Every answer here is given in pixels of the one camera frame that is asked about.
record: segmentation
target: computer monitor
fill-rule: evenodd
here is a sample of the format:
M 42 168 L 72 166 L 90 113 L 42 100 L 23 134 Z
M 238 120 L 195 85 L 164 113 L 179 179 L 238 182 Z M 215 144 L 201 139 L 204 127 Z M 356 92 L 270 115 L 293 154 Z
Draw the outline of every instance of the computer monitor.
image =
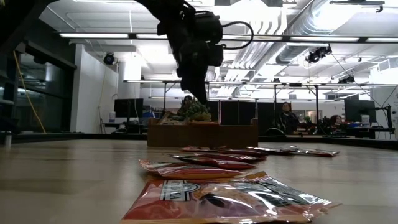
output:
M 143 106 L 144 99 L 117 99 L 114 101 L 114 112 L 117 118 L 141 118 Z
M 377 122 L 376 110 L 373 101 L 368 100 L 344 100 L 346 108 L 346 120 L 351 122 L 361 122 L 361 115 L 369 115 L 371 123 Z

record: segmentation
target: bag label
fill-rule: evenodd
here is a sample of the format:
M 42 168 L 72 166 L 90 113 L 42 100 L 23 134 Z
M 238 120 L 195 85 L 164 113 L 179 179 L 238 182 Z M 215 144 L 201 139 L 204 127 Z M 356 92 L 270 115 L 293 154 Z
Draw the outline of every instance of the bag label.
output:
M 190 193 L 200 189 L 200 186 L 187 183 L 186 180 L 166 180 L 163 182 L 161 200 L 187 202 L 190 200 Z

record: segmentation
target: red snack bag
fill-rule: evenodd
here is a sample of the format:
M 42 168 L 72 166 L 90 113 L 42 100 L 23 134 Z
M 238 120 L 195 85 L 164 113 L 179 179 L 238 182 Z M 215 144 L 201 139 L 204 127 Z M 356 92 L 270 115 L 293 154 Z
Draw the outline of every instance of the red snack bag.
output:
M 225 150 L 219 150 L 218 153 L 247 155 L 247 156 L 254 156 L 254 157 L 264 157 L 265 155 L 268 155 L 265 151 L 261 152 L 261 151 L 255 151 L 255 150 L 249 150 L 249 149 L 225 149 Z
M 148 182 L 123 217 L 136 223 L 310 222 L 337 206 L 266 175 Z
M 292 150 L 291 149 L 284 149 L 284 148 L 268 148 L 268 147 L 246 147 L 246 149 L 258 151 L 258 152 L 264 152 L 266 154 L 273 154 L 273 155 L 289 155 L 291 154 Z
M 308 155 L 308 156 L 320 156 L 320 157 L 335 157 L 340 151 L 329 151 L 319 149 L 301 149 L 297 146 L 290 146 L 289 149 L 295 154 Z
M 209 147 L 196 147 L 196 146 L 187 146 L 181 148 L 181 151 L 185 152 L 216 152 L 216 149 L 210 149 Z
M 242 169 L 250 169 L 250 168 L 255 167 L 255 165 L 248 164 L 245 162 L 222 161 L 219 159 L 210 159 L 210 158 L 197 157 L 197 156 L 170 155 L 170 157 L 172 157 L 174 159 L 179 159 L 184 162 L 189 162 L 192 164 L 219 167 L 219 168 L 228 169 L 228 170 L 242 170 Z
M 235 155 L 235 154 L 200 154 L 200 153 L 195 153 L 195 156 L 206 157 L 211 159 L 221 159 L 224 161 L 238 161 L 238 162 L 257 162 L 267 158 L 267 156 L 253 157 L 253 156 Z
M 243 174 L 235 170 L 226 170 L 210 166 L 192 165 L 182 162 L 151 162 L 139 159 L 139 164 L 149 172 L 171 179 L 214 179 L 234 177 Z

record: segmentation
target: spotlight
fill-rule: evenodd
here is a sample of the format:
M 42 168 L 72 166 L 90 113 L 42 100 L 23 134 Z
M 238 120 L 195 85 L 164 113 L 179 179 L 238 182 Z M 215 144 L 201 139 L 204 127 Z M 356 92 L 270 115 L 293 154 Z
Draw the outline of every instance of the spotlight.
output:
M 114 53 L 113 52 L 106 53 L 106 56 L 104 58 L 104 63 L 106 65 L 114 65 L 116 63 L 116 59 L 114 57 Z
M 355 82 L 354 76 L 350 75 L 347 78 L 342 78 L 341 80 L 338 80 L 337 84 L 347 84 L 347 83 L 354 83 L 354 82 Z
M 315 51 L 310 52 L 310 55 L 305 60 L 308 63 L 317 63 L 330 53 L 332 53 L 330 45 L 328 47 L 319 47 Z

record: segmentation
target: yellow cable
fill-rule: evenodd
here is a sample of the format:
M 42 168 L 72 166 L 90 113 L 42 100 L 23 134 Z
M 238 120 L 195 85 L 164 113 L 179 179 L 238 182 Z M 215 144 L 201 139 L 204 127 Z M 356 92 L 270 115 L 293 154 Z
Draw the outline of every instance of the yellow cable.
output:
M 37 120 L 39 121 L 40 126 L 42 127 L 43 133 L 46 134 L 45 129 L 44 129 L 43 124 L 42 124 L 42 121 L 40 120 L 39 116 L 37 116 L 36 110 L 35 110 L 32 102 L 30 100 L 29 94 L 27 93 L 24 77 L 22 77 L 21 68 L 19 67 L 18 58 L 17 58 L 17 54 L 15 53 L 15 51 L 14 51 L 14 58 L 15 58 L 15 62 L 17 64 L 18 74 L 19 74 L 19 76 L 20 76 L 20 78 L 22 80 L 22 85 L 24 86 L 24 89 L 25 89 L 27 100 L 29 101 L 30 107 L 32 108 L 33 113 L 35 114 L 35 117 L 37 118 Z

